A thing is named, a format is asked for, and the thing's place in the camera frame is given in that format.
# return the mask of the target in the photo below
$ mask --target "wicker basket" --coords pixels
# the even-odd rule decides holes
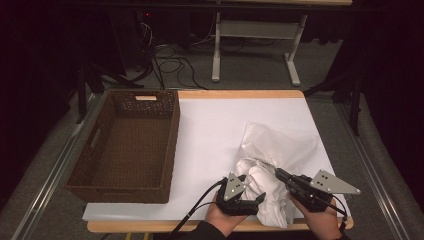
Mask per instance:
[[[66,188],[87,202],[167,203],[180,119],[176,91],[110,91]]]

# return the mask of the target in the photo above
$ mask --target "person's hand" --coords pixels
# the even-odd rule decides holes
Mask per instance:
[[[216,201],[216,194],[213,198],[213,202]],[[246,219],[247,216],[229,216],[221,212],[215,203],[209,205],[208,211],[206,212],[205,221],[214,225],[219,231],[228,237],[233,229]]]
[[[306,219],[306,224],[318,239],[335,240],[342,237],[342,233],[340,232],[337,223],[336,210],[327,207],[325,212],[311,213],[292,196],[290,196],[290,199],[293,201],[294,205],[296,205],[296,207],[303,213]],[[336,204],[334,198],[331,201],[331,204]]]

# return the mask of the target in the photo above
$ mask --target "crumpled white cloth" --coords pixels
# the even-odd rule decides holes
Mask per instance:
[[[266,192],[257,217],[266,226],[287,228],[293,223],[296,207],[288,198],[284,183],[274,176],[275,167],[300,175],[316,151],[319,136],[310,131],[278,129],[248,122],[237,154],[235,175],[245,174],[244,200],[254,200]]]

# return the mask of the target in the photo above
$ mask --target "white tabletop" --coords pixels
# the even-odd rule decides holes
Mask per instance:
[[[288,97],[273,97],[275,93]],[[179,96],[181,118],[169,202],[89,203],[84,220],[181,220],[211,185],[234,171],[247,122],[318,134],[308,104],[298,91],[180,92]],[[321,139],[302,173],[314,177],[319,169],[334,174]],[[205,202],[212,199],[214,192]],[[343,196],[339,197],[345,204]],[[203,219],[206,210],[207,207],[200,208],[191,220]],[[295,218],[303,216],[298,212]]]

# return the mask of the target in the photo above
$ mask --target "wire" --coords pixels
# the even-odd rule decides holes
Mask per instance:
[[[100,240],[104,240],[104,239],[106,239],[107,237],[109,237],[109,235],[110,235],[110,233],[106,233],[105,235],[103,235],[103,237],[102,237],[102,238],[100,238]]]
[[[110,78],[112,78],[112,79],[114,79],[114,80],[116,80],[118,77],[117,76],[119,76],[120,77],[120,79],[122,79],[122,80],[126,80],[126,81],[129,81],[129,82],[137,82],[137,81],[140,81],[141,79],[143,79],[143,78],[145,78],[145,77],[147,77],[148,75],[150,75],[150,73],[152,73],[152,71],[153,71],[153,65],[152,65],[152,63],[149,63],[147,66],[146,66],[146,68],[145,68],[145,70],[144,70],[144,72],[142,72],[140,75],[138,75],[137,77],[135,77],[135,78],[133,78],[133,79],[127,79],[127,78],[125,78],[125,77],[123,77],[123,76],[121,76],[121,75],[113,75],[113,74],[111,74],[110,72],[109,73],[104,73],[106,76],[109,76]],[[110,80],[107,80],[107,79],[105,79],[105,78],[101,78],[102,79],[102,81],[104,82],[104,83],[107,83],[107,84],[109,84],[109,85],[114,85],[114,86],[118,86],[118,85],[124,85],[123,83],[122,83],[122,80],[121,81],[110,81]]]
[[[171,50],[171,52],[164,57],[157,57],[158,53],[160,51],[163,51],[164,49],[169,49]],[[156,61],[156,68],[158,73],[155,72],[156,77],[160,80],[160,82],[162,82],[163,85],[163,77],[161,73],[173,73],[176,72],[177,73],[177,81],[179,84],[181,84],[182,86],[186,87],[186,88],[200,88],[200,89],[204,89],[204,90],[208,90],[207,88],[201,86],[199,83],[197,83],[197,81],[195,80],[194,74],[194,68],[191,65],[190,61],[187,58],[184,57],[176,57],[176,50],[168,45],[161,45],[159,47],[157,47],[157,50],[155,52],[155,61]],[[158,64],[157,63],[157,59],[161,59],[163,62]],[[175,67],[169,69],[169,70],[165,70],[165,66],[167,66],[168,64],[175,64]],[[194,83],[194,85],[187,85],[184,84],[181,81],[180,78],[180,74],[181,72],[186,68],[186,66],[189,67],[189,70],[191,71],[191,81]]]
[[[204,206],[206,206],[206,205],[212,204],[212,203],[216,203],[216,202],[207,202],[207,203],[203,203],[202,205],[200,205],[200,206],[198,206],[198,207],[196,208],[196,211],[197,211],[197,209],[199,209],[199,208],[201,208],[201,207],[204,207]]]
[[[180,230],[180,228],[188,221],[188,219],[193,215],[193,213],[199,209],[200,207],[206,205],[206,204],[210,204],[210,203],[206,203],[206,204],[202,204],[201,206],[199,206],[200,202],[202,202],[202,200],[206,197],[206,195],[209,194],[209,192],[211,192],[215,187],[223,184],[225,181],[227,181],[227,178],[223,178],[222,180],[216,182],[214,185],[212,185],[208,190],[206,190],[206,192],[199,198],[199,200],[196,202],[196,204],[194,204],[193,208],[191,208],[190,212],[188,212],[186,214],[186,216],[181,220],[181,222],[174,228],[174,230],[171,232],[171,234],[168,236],[168,240],[171,240],[174,238],[175,234],[177,234],[177,232]]]
[[[132,87],[132,88],[143,88],[144,87],[143,85],[138,85],[138,84],[134,83],[134,81],[138,81],[138,80],[134,80],[134,79],[128,80],[128,79],[122,77],[121,75],[115,74],[113,72],[109,72],[108,70],[106,70],[106,69],[102,68],[101,66],[96,65],[94,63],[91,63],[90,66],[91,66],[91,69],[96,71],[99,75],[109,76],[110,78],[116,80],[117,82],[121,83],[122,85],[126,85],[127,87]],[[141,74],[140,76],[136,77],[135,79],[144,78],[145,74],[148,74],[148,73],[145,72],[145,73]]]
[[[140,43],[141,43],[141,45],[144,45],[144,44],[143,44],[143,40],[144,40],[144,38],[146,37],[147,30],[149,30],[149,32],[150,32],[150,39],[149,39],[149,44],[147,44],[147,46],[149,47],[149,46],[152,44],[152,41],[153,41],[153,31],[152,31],[152,29],[150,28],[150,26],[149,26],[149,25],[147,25],[147,24],[145,24],[145,23],[140,23],[140,27],[141,27],[141,26],[143,26],[143,27],[145,28],[145,30],[144,30],[143,39],[140,39]]]
[[[206,35],[206,37],[203,40],[199,41],[199,42],[192,43],[191,44],[192,46],[199,45],[199,44],[202,44],[202,43],[205,43],[205,42],[209,42],[210,40],[215,39],[215,36],[210,37],[211,34],[212,34],[212,30],[213,30],[213,26],[214,26],[215,20],[216,20],[216,14],[213,15],[212,24],[211,24],[211,27],[209,28],[209,33]]]
[[[240,37],[226,37],[222,39],[222,44],[221,44],[221,50],[224,52],[238,52],[240,50],[242,50],[245,47],[267,47],[267,46],[272,46],[272,45],[276,45],[279,44],[280,42],[284,41],[284,39],[268,39],[270,42],[267,43],[260,43],[263,42],[264,39],[257,39],[257,38],[240,38]],[[235,50],[228,50],[225,49],[225,43],[227,43],[228,45],[240,45],[238,46],[237,49]]]
[[[347,221],[347,211],[346,211],[346,207],[345,205],[340,201],[340,199],[336,196],[333,195],[333,197],[342,205],[343,210],[341,210],[340,208],[334,206],[333,204],[321,199],[320,197],[314,196],[315,199],[317,199],[318,201],[325,203],[328,207],[336,210],[337,212],[343,214],[343,221],[342,224],[340,225],[339,229],[341,232],[343,232],[346,228],[346,221]]]
[[[346,225],[347,225],[347,211],[346,211],[346,207],[345,207],[345,205],[342,203],[342,201],[340,201],[340,199],[338,198],[338,197],[336,197],[336,196],[334,196],[333,195],[333,197],[342,205],[342,207],[343,207],[343,210],[344,210],[344,212],[346,213],[344,216],[343,216],[343,221],[342,221],[342,224],[340,225],[340,231],[344,231],[345,230],[345,228],[346,228]]]

